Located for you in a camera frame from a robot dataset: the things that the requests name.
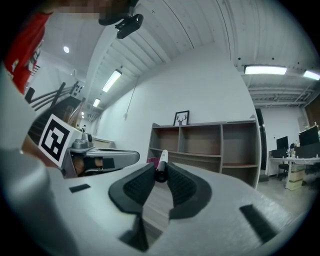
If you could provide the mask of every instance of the storage cabinet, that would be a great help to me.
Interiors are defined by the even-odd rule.
[[[169,162],[229,175],[255,188],[261,157],[258,138],[254,118],[180,127],[154,123],[148,158],[159,158],[168,150]]]

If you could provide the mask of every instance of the computer monitor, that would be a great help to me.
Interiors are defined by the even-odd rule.
[[[278,138],[276,140],[276,149],[277,150],[282,150],[282,149],[289,149],[289,142],[288,142],[288,136],[283,137],[283,138]]]
[[[299,133],[300,146],[310,145],[319,142],[318,127],[310,128]]]

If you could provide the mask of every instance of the ceiling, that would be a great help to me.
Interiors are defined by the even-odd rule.
[[[41,50],[87,74],[92,53],[104,27],[96,20],[54,12],[45,25]],[[64,52],[64,46],[70,50]]]
[[[318,82],[301,75],[305,70],[318,70],[317,51],[300,25],[275,1],[140,0],[136,13],[144,16],[142,27],[122,40],[113,33],[91,63],[98,39],[108,27],[95,20],[67,21],[67,14],[50,19],[46,38],[52,43],[44,50],[89,70],[89,104],[100,98],[99,106],[107,108],[131,90],[143,73],[211,42],[238,69],[256,106],[303,106],[319,93]],[[66,43],[70,51],[75,49],[75,55],[63,52]],[[244,75],[244,65],[253,64],[285,66],[290,72]],[[115,69],[123,75],[108,93],[102,92]]]

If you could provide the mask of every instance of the floor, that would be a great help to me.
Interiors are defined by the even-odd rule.
[[[259,182],[257,190],[277,202],[289,213],[292,213],[294,219],[308,212],[318,194],[318,190],[314,186],[307,184],[290,191],[285,189],[285,185],[285,179],[280,181],[277,177],[272,177],[269,181]]]
[[[318,191],[310,185],[297,190],[285,189],[286,180],[276,177],[260,182],[257,190],[274,200],[295,219],[309,211]],[[173,208],[173,199],[167,183],[155,183],[153,190],[143,207],[143,221],[146,237],[151,246],[169,225],[169,211]]]

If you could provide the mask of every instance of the red shirt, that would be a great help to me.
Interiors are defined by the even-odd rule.
[[[40,55],[49,17],[50,14],[35,13],[23,24],[4,58],[4,66],[22,94]]]

